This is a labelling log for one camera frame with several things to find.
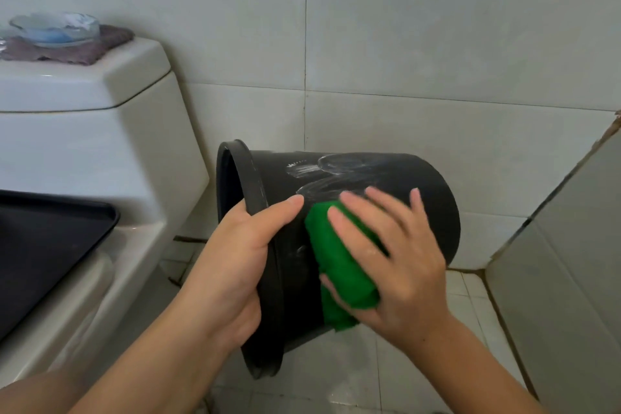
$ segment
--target white wall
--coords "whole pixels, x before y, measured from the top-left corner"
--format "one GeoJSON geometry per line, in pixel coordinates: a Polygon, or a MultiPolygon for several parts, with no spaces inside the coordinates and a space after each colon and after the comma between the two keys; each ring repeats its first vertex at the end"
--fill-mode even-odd
{"type": "Polygon", "coordinates": [[[617,133],[486,272],[551,413],[621,410],[619,157],[617,133]]]}
{"type": "MultiPolygon", "coordinates": [[[[212,176],[234,137],[421,155],[462,212],[456,267],[484,266],[619,108],[621,0],[0,1],[162,41],[212,176]]],[[[180,232],[214,212],[212,183],[180,232]]]]}

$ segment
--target toilet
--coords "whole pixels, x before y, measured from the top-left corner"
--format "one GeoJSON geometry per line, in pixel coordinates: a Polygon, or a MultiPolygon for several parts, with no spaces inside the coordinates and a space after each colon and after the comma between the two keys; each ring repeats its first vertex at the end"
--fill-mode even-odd
{"type": "Polygon", "coordinates": [[[0,60],[0,144],[0,189],[89,198],[120,212],[97,250],[0,341],[2,387],[88,366],[209,177],[168,58],[143,38],[88,67],[0,60]]]}

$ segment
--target black tray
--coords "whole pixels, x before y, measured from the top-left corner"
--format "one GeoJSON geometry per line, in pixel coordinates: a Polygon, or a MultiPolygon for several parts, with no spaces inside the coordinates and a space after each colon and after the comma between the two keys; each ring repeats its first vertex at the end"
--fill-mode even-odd
{"type": "Polygon", "coordinates": [[[118,222],[105,203],[0,191],[0,340],[118,222]]]}

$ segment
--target toilet tank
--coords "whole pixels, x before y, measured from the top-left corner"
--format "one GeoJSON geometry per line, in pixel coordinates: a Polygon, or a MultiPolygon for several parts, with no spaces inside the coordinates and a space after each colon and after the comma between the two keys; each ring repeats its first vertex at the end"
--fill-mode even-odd
{"type": "Polygon", "coordinates": [[[121,224],[177,229],[208,183],[157,41],[92,66],[0,60],[0,189],[115,205],[121,224]]]}

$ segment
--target green cloth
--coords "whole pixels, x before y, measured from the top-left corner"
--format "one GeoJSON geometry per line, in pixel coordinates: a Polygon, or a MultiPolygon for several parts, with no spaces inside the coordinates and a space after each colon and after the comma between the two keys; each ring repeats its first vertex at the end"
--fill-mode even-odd
{"type": "MultiPolygon", "coordinates": [[[[379,292],[373,281],[365,274],[328,221],[328,209],[337,207],[380,249],[384,250],[377,235],[367,228],[356,216],[340,202],[315,204],[309,211],[304,224],[310,237],[319,272],[328,275],[339,296],[351,308],[375,308],[379,303],[379,292]]],[[[321,287],[323,321],[337,331],[349,329],[358,320],[338,306],[332,295],[323,285],[321,287]]]]}

